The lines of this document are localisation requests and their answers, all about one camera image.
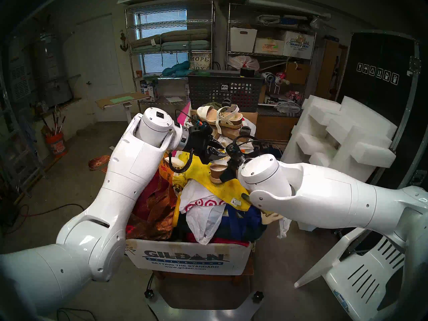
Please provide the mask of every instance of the door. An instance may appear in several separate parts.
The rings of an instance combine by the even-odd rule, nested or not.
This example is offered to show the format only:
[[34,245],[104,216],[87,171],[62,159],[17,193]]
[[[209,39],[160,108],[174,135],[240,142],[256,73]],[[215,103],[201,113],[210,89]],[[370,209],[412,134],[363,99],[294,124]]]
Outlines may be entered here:
[[111,15],[80,24],[76,30],[82,78],[99,122],[126,121],[122,105],[100,109],[96,100],[123,93]]

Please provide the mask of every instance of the orange bucket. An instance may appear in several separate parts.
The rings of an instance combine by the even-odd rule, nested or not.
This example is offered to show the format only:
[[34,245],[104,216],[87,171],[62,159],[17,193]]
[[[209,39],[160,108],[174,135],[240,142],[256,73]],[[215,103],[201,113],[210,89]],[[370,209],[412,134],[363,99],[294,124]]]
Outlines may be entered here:
[[66,142],[62,132],[55,134],[52,137],[46,137],[46,143],[49,145],[50,151],[55,157],[62,157],[67,154]]

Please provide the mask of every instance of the white plastic chair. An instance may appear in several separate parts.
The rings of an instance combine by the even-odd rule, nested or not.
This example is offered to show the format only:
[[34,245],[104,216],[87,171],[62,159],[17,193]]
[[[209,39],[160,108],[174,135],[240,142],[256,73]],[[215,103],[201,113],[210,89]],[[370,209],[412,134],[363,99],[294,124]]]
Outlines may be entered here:
[[295,284],[298,288],[323,276],[337,300],[353,320],[382,318],[390,314],[395,303],[382,311],[377,308],[386,293],[386,284],[391,276],[404,265],[400,253],[382,237],[379,243],[363,256],[352,254],[343,261],[340,256],[359,237],[364,229],[354,229],[343,236],[333,248],[318,261]]

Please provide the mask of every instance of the black knob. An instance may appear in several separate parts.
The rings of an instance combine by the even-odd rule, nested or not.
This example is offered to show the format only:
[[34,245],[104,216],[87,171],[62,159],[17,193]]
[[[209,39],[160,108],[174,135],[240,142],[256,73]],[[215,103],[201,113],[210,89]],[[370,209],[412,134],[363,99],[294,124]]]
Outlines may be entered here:
[[146,291],[144,292],[144,296],[145,296],[147,299],[152,299],[152,298],[154,297],[154,292],[153,292],[153,290],[152,290],[152,289],[146,290]]
[[252,297],[252,301],[254,303],[260,303],[264,298],[263,292],[261,291],[256,291],[255,294]]

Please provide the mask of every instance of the gildan logo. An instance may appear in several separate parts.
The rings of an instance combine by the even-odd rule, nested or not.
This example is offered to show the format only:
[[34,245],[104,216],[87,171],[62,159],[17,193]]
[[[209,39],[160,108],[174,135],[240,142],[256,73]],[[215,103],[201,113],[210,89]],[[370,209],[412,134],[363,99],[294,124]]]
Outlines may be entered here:
[[175,253],[174,255],[170,255],[169,252],[159,252],[159,251],[144,251],[145,255],[154,257],[154,258],[165,258],[165,259],[176,259],[176,260],[192,260],[192,261],[225,261],[229,262],[228,260],[224,260],[224,254],[207,254],[207,257],[204,258],[203,256],[200,256],[199,254],[195,254],[193,256],[188,255],[186,253]]

